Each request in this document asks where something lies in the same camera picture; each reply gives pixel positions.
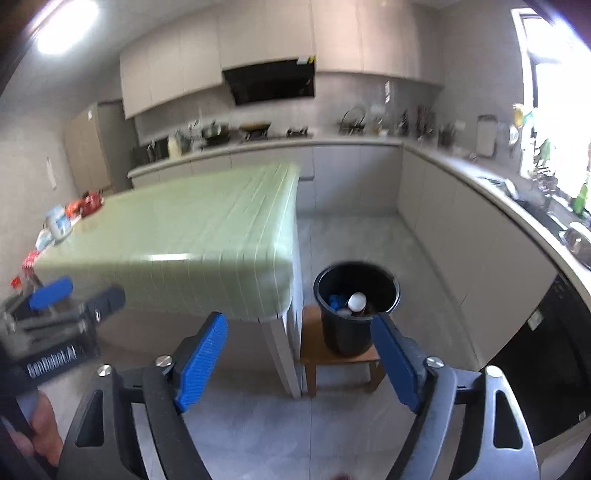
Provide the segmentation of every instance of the tall cabinet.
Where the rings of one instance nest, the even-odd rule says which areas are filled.
[[[131,188],[127,173],[137,134],[133,121],[125,120],[121,101],[93,103],[66,126],[64,137],[78,193]]]

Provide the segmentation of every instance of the white cabinet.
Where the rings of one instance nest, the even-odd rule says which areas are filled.
[[[267,56],[265,0],[225,2],[217,7],[223,69],[261,63]]]
[[[359,147],[361,211],[394,213],[400,189],[402,152],[395,147]]]
[[[509,219],[499,217],[492,247],[462,311],[481,366],[489,362],[531,316],[556,270]]]
[[[130,118],[152,106],[147,42],[139,40],[127,47],[119,62],[123,107]]]
[[[308,0],[266,0],[267,59],[290,59],[314,54],[314,35]]]
[[[178,24],[184,94],[222,84],[222,67],[213,10],[191,15]]]
[[[273,162],[295,163],[300,166],[301,179],[310,180],[314,178],[312,147],[285,147],[237,152],[231,154],[230,157],[232,159],[232,168],[267,165]]]
[[[316,210],[316,188],[311,180],[300,181],[297,185],[295,211],[297,213],[312,214]]]
[[[354,145],[314,147],[316,211],[359,210],[359,148]]]
[[[189,162],[163,168],[159,171],[159,173],[160,183],[174,179],[191,177],[193,175],[193,172],[191,171],[191,164]]]
[[[205,10],[156,29],[120,57],[126,118],[222,83],[217,23]]]
[[[491,250],[502,213],[470,187],[458,183],[437,266],[461,304]]]
[[[148,65],[152,104],[158,105],[183,95],[178,24],[172,23],[148,36]]]
[[[194,160],[191,162],[191,171],[194,175],[200,173],[211,173],[214,171],[230,170],[232,164],[230,155],[220,155],[219,157],[206,158],[204,160]]]
[[[434,8],[412,4],[413,22],[404,30],[407,76],[422,82],[443,84],[439,18]]]
[[[458,181],[432,163],[425,166],[423,195],[414,232],[435,263],[441,258]]]
[[[359,31],[363,71],[394,77],[408,76],[404,31],[411,28],[406,0],[360,2]]]
[[[147,187],[148,185],[153,185],[155,183],[160,183],[160,172],[151,171],[144,173],[143,175],[139,175],[131,179],[131,183],[134,185],[135,189]]]
[[[418,209],[423,196],[426,165],[425,160],[408,150],[404,150],[402,176],[398,193],[398,212],[411,230],[414,230],[417,224]]]
[[[311,0],[319,72],[361,72],[361,35],[355,0]]]

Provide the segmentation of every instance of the wooden stool leg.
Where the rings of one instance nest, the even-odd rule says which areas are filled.
[[[380,385],[384,377],[386,376],[386,370],[382,367],[380,362],[369,363],[369,391],[373,392]]]
[[[308,386],[308,395],[311,397],[316,396],[316,366],[306,364],[304,366],[306,370],[306,385]]]

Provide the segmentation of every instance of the ceiling light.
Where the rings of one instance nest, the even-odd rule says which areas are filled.
[[[64,53],[79,41],[94,23],[99,9],[90,0],[72,0],[59,8],[37,36],[41,53]]]

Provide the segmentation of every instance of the white ball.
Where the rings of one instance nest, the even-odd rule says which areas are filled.
[[[349,307],[349,310],[351,310],[353,313],[359,313],[364,310],[365,306],[367,305],[367,302],[368,301],[367,298],[365,298],[365,295],[363,295],[359,291],[351,295],[351,298],[347,302],[347,306]]]

